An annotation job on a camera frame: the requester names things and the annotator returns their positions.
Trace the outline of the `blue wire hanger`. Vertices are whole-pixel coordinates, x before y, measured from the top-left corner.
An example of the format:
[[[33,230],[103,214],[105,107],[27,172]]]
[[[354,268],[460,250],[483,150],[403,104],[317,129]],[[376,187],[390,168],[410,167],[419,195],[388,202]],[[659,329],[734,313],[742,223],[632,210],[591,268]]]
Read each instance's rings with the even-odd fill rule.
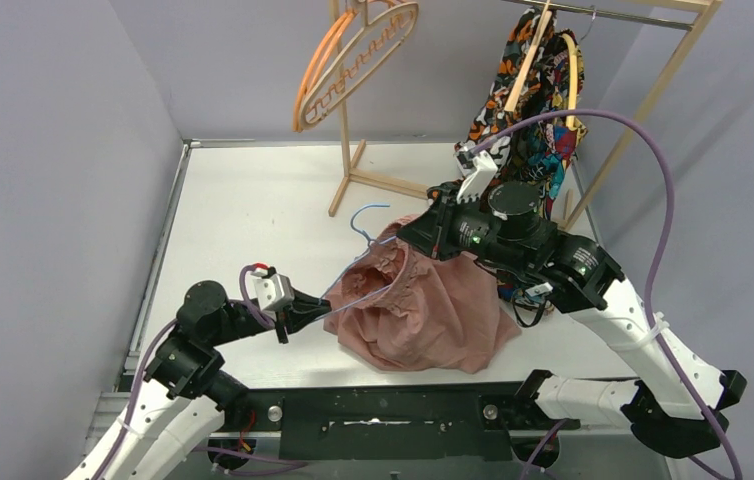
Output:
[[[365,239],[365,241],[366,241],[366,248],[358,256],[356,256],[347,266],[345,266],[339,272],[339,274],[336,276],[336,278],[334,279],[334,281],[325,289],[324,293],[321,295],[321,297],[320,297],[321,300],[326,300],[327,296],[330,293],[330,291],[332,290],[332,288],[335,287],[335,286],[337,286],[337,285],[340,285],[343,276],[349,270],[351,270],[354,266],[356,266],[361,260],[363,260],[364,257],[366,256],[366,254],[370,253],[375,246],[383,246],[383,245],[386,245],[389,242],[391,242],[391,241],[393,241],[393,240],[396,239],[396,236],[392,235],[390,237],[387,237],[384,240],[378,240],[375,236],[370,235],[369,232],[366,229],[360,228],[356,224],[356,221],[357,221],[358,217],[363,212],[365,212],[367,210],[370,210],[370,209],[376,209],[376,208],[383,209],[383,208],[390,208],[390,207],[391,207],[391,205],[389,203],[369,203],[369,204],[365,204],[365,205],[361,206],[360,208],[358,208],[350,216],[350,218],[349,218],[349,228],[353,232],[359,234],[360,236],[362,236]],[[350,307],[352,307],[352,306],[354,306],[354,305],[356,305],[358,303],[361,303],[361,302],[363,302],[366,299],[369,299],[369,298],[375,296],[378,293],[382,293],[385,290],[387,290],[387,287],[381,287],[380,289],[375,290],[375,291],[373,291],[371,293],[368,293],[365,296],[363,296],[363,297],[361,297],[361,298],[359,298],[357,300],[351,301],[351,302],[349,302],[349,303],[347,303],[345,305],[342,305],[342,306],[339,306],[339,307],[330,306],[330,311],[328,313],[320,315],[318,317],[318,319],[319,320],[323,320],[324,318],[327,318],[330,315],[333,315],[333,314],[336,314],[336,313],[339,313],[339,312],[343,312],[343,311],[349,309]]]

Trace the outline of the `pink shorts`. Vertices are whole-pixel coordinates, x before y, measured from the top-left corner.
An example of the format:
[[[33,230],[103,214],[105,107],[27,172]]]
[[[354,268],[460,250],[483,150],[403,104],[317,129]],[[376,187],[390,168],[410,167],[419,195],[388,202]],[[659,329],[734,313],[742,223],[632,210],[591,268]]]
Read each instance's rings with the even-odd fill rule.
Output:
[[[486,369],[521,333],[493,276],[462,254],[433,260],[402,242],[400,217],[329,289],[325,331],[383,371]]]

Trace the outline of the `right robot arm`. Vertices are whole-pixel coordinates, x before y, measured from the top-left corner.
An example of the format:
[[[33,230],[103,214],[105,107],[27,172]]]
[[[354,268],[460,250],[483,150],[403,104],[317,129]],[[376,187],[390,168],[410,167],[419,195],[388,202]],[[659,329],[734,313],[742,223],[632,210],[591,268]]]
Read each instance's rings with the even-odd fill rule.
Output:
[[[472,255],[502,278],[527,287],[543,304],[585,326],[633,371],[602,381],[535,370],[516,392],[524,424],[547,420],[628,429],[643,445],[681,459],[716,449],[728,428],[723,410],[737,404],[745,377],[692,352],[668,324],[646,310],[621,266],[594,240],[562,231],[540,214],[538,190],[522,182],[496,186],[465,202],[457,186],[398,231],[434,260]]]

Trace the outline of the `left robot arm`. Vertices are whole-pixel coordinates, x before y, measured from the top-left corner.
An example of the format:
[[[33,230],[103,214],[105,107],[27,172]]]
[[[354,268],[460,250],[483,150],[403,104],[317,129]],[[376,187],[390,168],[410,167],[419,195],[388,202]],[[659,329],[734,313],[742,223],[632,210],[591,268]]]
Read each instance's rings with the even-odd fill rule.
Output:
[[[331,312],[329,301],[273,273],[264,299],[239,301],[213,280],[192,285],[174,320],[142,355],[130,397],[72,479],[164,479],[221,428],[248,416],[248,388],[224,371],[218,346],[274,331],[289,335]]]

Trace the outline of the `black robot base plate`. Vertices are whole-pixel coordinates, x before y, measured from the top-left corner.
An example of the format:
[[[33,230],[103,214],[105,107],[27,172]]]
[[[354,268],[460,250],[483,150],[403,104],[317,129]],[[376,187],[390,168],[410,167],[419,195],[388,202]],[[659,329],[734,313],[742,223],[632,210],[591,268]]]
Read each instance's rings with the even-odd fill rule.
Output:
[[[554,426],[518,382],[252,389],[211,435],[214,447],[275,446],[296,461],[509,461],[512,435]]]

